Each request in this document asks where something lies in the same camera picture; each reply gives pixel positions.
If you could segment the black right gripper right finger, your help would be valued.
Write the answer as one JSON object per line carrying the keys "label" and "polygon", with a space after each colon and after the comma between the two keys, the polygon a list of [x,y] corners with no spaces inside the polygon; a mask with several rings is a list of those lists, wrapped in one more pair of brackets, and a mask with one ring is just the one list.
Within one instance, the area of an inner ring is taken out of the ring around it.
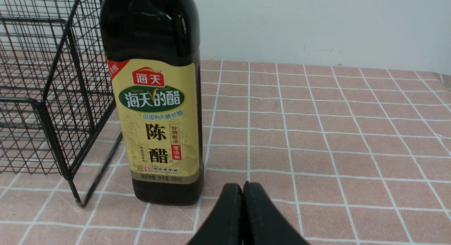
{"label": "black right gripper right finger", "polygon": [[272,203],[259,183],[246,182],[243,188],[244,245],[308,245]]}

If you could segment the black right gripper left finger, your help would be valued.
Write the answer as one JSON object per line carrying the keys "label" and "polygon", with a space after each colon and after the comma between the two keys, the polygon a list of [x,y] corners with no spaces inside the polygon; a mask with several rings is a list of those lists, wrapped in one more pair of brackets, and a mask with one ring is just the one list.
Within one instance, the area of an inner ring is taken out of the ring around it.
{"label": "black right gripper left finger", "polygon": [[241,245],[243,195],[238,184],[225,184],[214,208],[189,245]]}

